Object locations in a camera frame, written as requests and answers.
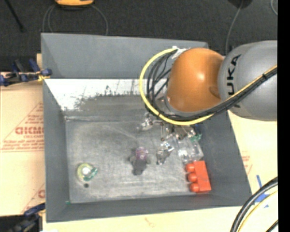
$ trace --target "blue clamp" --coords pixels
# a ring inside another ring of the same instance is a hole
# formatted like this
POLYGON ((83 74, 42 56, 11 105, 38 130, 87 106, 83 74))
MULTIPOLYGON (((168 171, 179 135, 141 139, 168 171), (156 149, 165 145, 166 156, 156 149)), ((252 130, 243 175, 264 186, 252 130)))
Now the blue clamp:
POLYGON ((17 59, 12 65, 12 72, 0 75, 0 86, 9 86, 16 83, 23 83, 38 80, 40 77, 48 77, 52 75, 51 69, 41 70, 34 59, 29 59, 29 64, 33 72, 26 72, 20 61, 17 59))

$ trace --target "black cable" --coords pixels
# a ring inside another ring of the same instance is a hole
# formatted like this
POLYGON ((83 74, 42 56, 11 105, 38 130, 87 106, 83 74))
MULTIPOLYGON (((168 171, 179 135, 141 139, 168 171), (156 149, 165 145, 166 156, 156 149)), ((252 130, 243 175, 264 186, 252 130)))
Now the black cable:
POLYGON ((277 225, 278 225, 278 219, 276 220, 275 223, 273 223, 273 224, 271 225, 270 228, 268 228, 268 230, 267 230, 266 232, 271 232, 274 228, 276 228, 277 225))
POLYGON ((102 18, 104 19, 105 22, 105 35, 108 35, 108 21, 105 17, 105 15, 102 13, 102 11, 100 9, 98 9, 95 5, 90 5, 93 9, 95 9, 96 11, 98 11, 98 13, 102 16, 102 18))
POLYGON ((149 74, 148 74, 148 78, 147 78, 147 85, 146 85, 146 91, 147 91, 147 98, 148 101, 150 102, 151 105, 153 105, 154 103, 154 87, 156 84, 154 84, 155 82, 157 82, 157 79, 155 79, 155 77, 152 77, 153 75, 156 75, 158 72, 159 67, 161 66, 161 64, 167 59, 169 58, 172 54, 175 53, 175 51, 177 51, 177 49, 175 49, 174 51, 165 54, 164 56, 162 56, 152 67, 152 69, 150 70, 149 74))
POLYGON ((226 39, 225 55, 227 55, 227 54, 229 53, 229 51, 228 51, 228 48, 229 48, 229 37, 230 37, 230 34, 231 34, 231 30, 232 30, 232 28, 233 28, 234 22, 236 21, 237 16, 238 16, 238 14, 240 13, 240 11, 241 11, 241 9, 242 9, 243 3, 244 3, 244 0, 241 1, 241 4, 240 4, 240 6, 238 7, 237 12, 236 12, 236 14, 235 14, 235 16, 234 16, 234 18, 233 18, 233 20, 232 20, 232 23, 231 23, 231 25, 230 25, 230 28, 229 28, 229 31, 228 31, 228 34, 227 34, 227 39, 226 39))
MULTIPOLYGON (((56 4, 53 4, 51 6, 48 7, 48 9, 46 10, 44 16, 43 16, 43 21, 42 21, 42 32, 45 32, 45 24, 46 24, 46 21, 47 21, 47 26, 48 26, 48 29, 50 32, 53 32, 53 29, 50 25, 50 16, 51 16, 51 13, 53 12, 54 8, 55 8, 56 4)), ((108 21, 105 17, 105 15, 103 14, 103 12, 97 8, 95 5, 90 5, 94 10, 96 10, 101 16, 102 18, 104 19, 104 22, 105 22, 105 35, 108 35, 108 31, 109 31, 109 26, 108 26, 108 21)))
POLYGON ((270 180, 268 183, 266 183, 264 186, 262 186, 255 194, 253 194, 242 206, 239 213, 237 214, 230 232, 236 232, 246 215, 247 211, 250 209, 250 207, 255 203, 255 201, 266 191, 272 189, 273 187, 278 185, 278 177, 275 177, 274 179, 270 180))

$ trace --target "red block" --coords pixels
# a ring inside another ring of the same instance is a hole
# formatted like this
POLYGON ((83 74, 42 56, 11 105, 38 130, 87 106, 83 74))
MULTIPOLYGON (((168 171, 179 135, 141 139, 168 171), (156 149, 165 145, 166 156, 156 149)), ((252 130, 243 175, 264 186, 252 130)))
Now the red block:
POLYGON ((187 178, 191 182, 190 191, 196 193, 207 193, 211 188, 205 161, 194 161, 186 165, 186 171, 189 173, 187 178))

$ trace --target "black cable wire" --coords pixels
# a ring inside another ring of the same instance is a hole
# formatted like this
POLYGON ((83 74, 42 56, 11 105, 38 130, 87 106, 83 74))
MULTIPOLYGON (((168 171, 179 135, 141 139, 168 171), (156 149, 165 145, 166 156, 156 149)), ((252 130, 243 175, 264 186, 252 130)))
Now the black cable wire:
MULTIPOLYGON (((46 21, 47 21, 47 26, 48 26, 48 29, 50 32, 53 32, 53 29, 50 25, 50 16, 51 16, 51 13, 52 11, 54 10, 56 4, 53 4, 51 6, 48 7, 48 9, 46 10, 44 16, 43 16, 43 21, 42 21, 42 32, 45 32, 46 28, 45 28, 45 24, 46 24, 46 21)), ((108 31, 109 31, 109 26, 108 26, 108 21, 107 21, 107 18, 106 16, 103 14, 103 12, 97 8, 95 5, 90 5, 94 10, 96 10, 100 15, 101 17, 103 18, 104 22, 105 22, 105 35, 108 35, 108 31)))
POLYGON ((234 25, 234 23, 235 23, 235 21, 237 19, 237 16, 238 16, 238 14, 240 13, 240 11, 242 9, 243 4, 244 4, 244 0, 241 1, 241 4, 238 7, 237 12, 236 12, 236 14, 235 14, 235 16, 234 16, 234 18, 233 18, 233 20, 231 22, 230 27, 229 27, 229 31, 228 31, 227 39, 226 39, 226 44, 225 44, 225 55, 227 55, 229 53, 229 51, 228 51, 228 48, 229 48, 229 37, 230 37, 230 34, 231 34, 231 30, 233 28, 233 25, 234 25))
POLYGON ((247 211, 250 209, 250 207, 255 203, 255 201, 266 191, 272 189, 273 187, 278 185, 278 177, 275 177, 274 179, 270 180, 268 183, 266 183, 264 186, 262 186, 255 194, 253 194, 242 206, 239 213, 237 214, 230 232, 236 232, 246 215, 247 211))
POLYGON ((274 228, 276 228, 277 225, 278 225, 278 219, 276 220, 275 223, 273 223, 273 224, 271 225, 270 228, 268 228, 268 230, 267 230, 266 232, 271 232, 274 228))

